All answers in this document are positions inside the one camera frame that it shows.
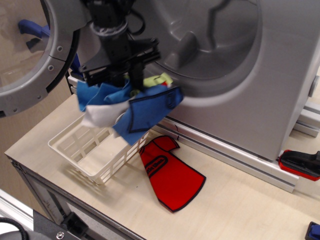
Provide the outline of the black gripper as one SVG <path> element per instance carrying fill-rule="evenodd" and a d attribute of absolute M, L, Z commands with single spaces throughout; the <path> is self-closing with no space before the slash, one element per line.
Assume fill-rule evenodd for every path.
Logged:
<path fill-rule="evenodd" d="M 124 75 L 128 74 L 135 89 L 144 88 L 145 66 L 160 59 L 159 41 L 156 38 L 132 40 L 126 23 L 113 28 L 90 24 L 98 36 L 98 52 L 79 68 L 88 86 L 108 83 L 124 87 Z"/>

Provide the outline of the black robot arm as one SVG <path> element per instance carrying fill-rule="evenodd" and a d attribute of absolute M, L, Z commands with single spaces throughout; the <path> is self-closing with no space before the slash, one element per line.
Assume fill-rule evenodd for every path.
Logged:
<path fill-rule="evenodd" d="M 98 37 L 98 52 L 79 68 L 89 86 L 108 83 L 118 86 L 124 76 L 129 76 L 131 85 L 144 89 L 145 66 L 160 59 L 159 41 L 156 38 L 131 39 L 144 32 L 131 31 L 127 16 L 132 14 L 145 20 L 133 9 L 132 0 L 87 0 L 85 5 L 91 16 L 90 29 Z"/>

